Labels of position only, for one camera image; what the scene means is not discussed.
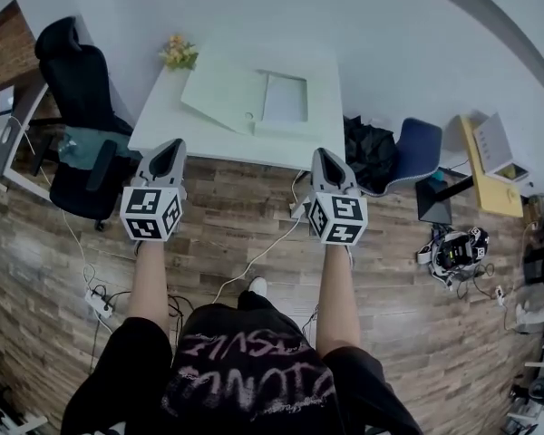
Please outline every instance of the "black office chair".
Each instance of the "black office chair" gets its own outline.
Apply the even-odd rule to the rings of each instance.
[[[74,17],[66,17],[50,24],[38,37],[34,52],[62,117],[34,120],[31,125],[66,124],[131,135],[132,128],[112,110],[107,63],[101,50],[79,44],[74,24]],[[52,142],[53,135],[48,135],[38,147],[34,175],[43,160],[59,162],[58,153],[50,150]],[[102,222],[113,212],[122,191],[122,182],[132,172],[130,159],[116,156],[116,150],[114,141],[105,141],[90,170],[59,163],[51,201],[64,211],[94,219],[97,230],[102,230]]]

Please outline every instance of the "laptop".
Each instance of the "laptop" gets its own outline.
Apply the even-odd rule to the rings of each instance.
[[[0,141],[8,141],[10,128],[8,122],[12,118],[15,104],[15,87],[11,85],[0,91]]]

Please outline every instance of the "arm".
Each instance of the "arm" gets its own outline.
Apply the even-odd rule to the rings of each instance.
[[[316,350],[321,357],[342,346],[361,345],[351,263],[344,246],[327,245],[320,284]]]
[[[167,282],[160,242],[140,246],[128,316],[111,335],[92,375],[66,407],[63,435],[105,431],[125,421],[133,432],[149,430],[149,415],[160,407],[171,363]],[[145,429],[138,430],[139,424]]]
[[[142,317],[170,334],[165,252],[162,242],[143,242],[139,247],[129,300],[129,317]]]

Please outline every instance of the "white box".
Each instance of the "white box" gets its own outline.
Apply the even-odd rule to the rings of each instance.
[[[322,243],[355,245],[368,224],[366,200],[316,192],[311,198],[308,220]]]
[[[121,220],[132,240],[167,241],[180,222],[180,192],[175,187],[125,187]]]
[[[473,130],[486,176],[502,182],[519,182],[529,175],[528,168],[514,158],[506,130],[498,113]]]

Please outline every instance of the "shoe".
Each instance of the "shoe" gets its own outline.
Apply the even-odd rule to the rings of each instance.
[[[524,311],[524,308],[522,307],[521,304],[516,304],[516,322],[518,324],[521,324],[521,318],[522,316],[526,313],[526,311]]]
[[[256,295],[264,296],[268,291],[268,282],[264,277],[255,277],[248,287],[249,292],[254,292]]]

